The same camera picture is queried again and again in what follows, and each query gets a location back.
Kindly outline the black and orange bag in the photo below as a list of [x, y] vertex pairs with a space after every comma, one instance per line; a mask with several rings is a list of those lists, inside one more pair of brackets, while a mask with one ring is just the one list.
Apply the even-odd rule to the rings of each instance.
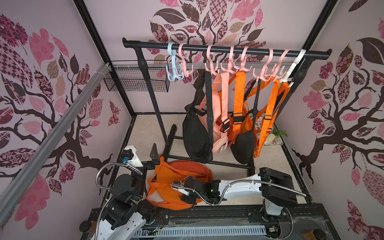
[[185, 106], [183, 141], [189, 157], [194, 162], [207, 164], [213, 160], [214, 113], [212, 77], [205, 71], [192, 103]]

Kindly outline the bright orange waist bag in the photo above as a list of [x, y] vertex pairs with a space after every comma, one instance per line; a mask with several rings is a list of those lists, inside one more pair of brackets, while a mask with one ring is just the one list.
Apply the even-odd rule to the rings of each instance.
[[[241, 132], [245, 133], [251, 129], [255, 130], [255, 150], [253, 157], [257, 158], [261, 154], [261, 149], [264, 145], [264, 143], [267, 140], [267, 137], [272, 133], [272, 127], [276, 120], [278, 110], [282, 103], [284, 102], [285, 98], [287, 97], [290, 87], [287, 82], [280, 83], [278, 80], [275, 82], [267, 81], [264, 82], [260, 80], [261, 86], [258, 87], [256, 84], [257, 80], [252, 80], [249, 82], [249, 88], [246, 92], [247, 95], [244, 96], [244, 105], [243, 105], [243, 113], [245, 116], [243, 117], [243, 123], [241, 124]], [[259, 110], [256, 114], [253, 114], [253, 116], [256, 118], [256, 120], [261, 120], [261, 126], [257, 127], [256, 124], [251, 119], [252, 110], [249, 110], [249, 106], [247, 103], [247, 99], [251, 96], [255, 95], [258, 90], [263, 90], [268, 84], [273, 83], [273, 89], [271, 91], [270, 99], [268, 101], [268, 104], [261, 110]]]

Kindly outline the small black sling bag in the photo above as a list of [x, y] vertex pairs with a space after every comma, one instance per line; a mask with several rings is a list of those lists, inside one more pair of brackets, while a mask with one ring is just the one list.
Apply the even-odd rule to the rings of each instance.
[[[260, 82], [256, 82], [256, 84], [258, 87], [261, 86]], [[254, 123], [256, 123], [256, 118], [253, 116], [253, 114], [256, 114], [258, 112], [259, 93], [260, 93], [260, 90], [258, 90], [257, 93], [255, 94], [256, 97], [254, 101], [254, 107], [251, 109], [253, 112], [250, 115]], [[240, 164], [248, 164], [251, 160], [254, 159], [253, 154], [254, 154], [255, 143], [256, 143], [254, 133], [255, 133], [255, 130], [252, 129], [244, 134], [240, 134], [236, 138], [236, 142], [230, 146], [235, 159]]]

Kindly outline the dark orange backpack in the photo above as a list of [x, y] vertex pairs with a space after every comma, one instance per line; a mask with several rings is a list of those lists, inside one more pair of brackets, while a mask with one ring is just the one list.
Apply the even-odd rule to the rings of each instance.
[[229, 80], [229, 84], [235, 81], [234, 113], [228, 114], [228, 119], [224, 121], [224, 130], [227, 130], [228, 146], [236, 142], [240, 134], [244, 134], [253, 129], [252, 120], [248, 113], [248, 104], [244, 104], [246, 74], [244, 71], [235, 73]]

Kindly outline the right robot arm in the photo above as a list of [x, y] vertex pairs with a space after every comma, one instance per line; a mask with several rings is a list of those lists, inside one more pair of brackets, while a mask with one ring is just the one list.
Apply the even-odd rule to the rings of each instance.
[[262, 213], [266, 217], [278, 217], [284, 208], [296, 207], [297, 196], [305, 193], [294, 189], [290, 175], [270, 169], [260, 168], [258, 174], [237, 180], [214, 180], [208, 183], [187, 176], [184, 180], [171, 183], [172, 189], [182, 193], [181, 200], [194, 205], [197, 200], [216, 207], [223, 201], [241, 196], [262, 196]]

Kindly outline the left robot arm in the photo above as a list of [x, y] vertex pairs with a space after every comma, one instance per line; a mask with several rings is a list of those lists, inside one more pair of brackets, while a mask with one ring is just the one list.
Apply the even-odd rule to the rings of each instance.
[[[138, 240], [142, 227], [155, 221], [156, 207], [144, 199], [147, 171], [161, 163], [157, 146], [153, 144], [151, 160], [142, 162], [134, 146], [126, 146], [121, 154], [121, 163], [107, 163], [96, 175], [96, 186], [105, 190], [110, 197], [100, 210], [96, 223], [94, 240]], [[109, 166], [130, 170], [129, 174], [119, 175], [112, 186], [102, 186], [101, 173]]]

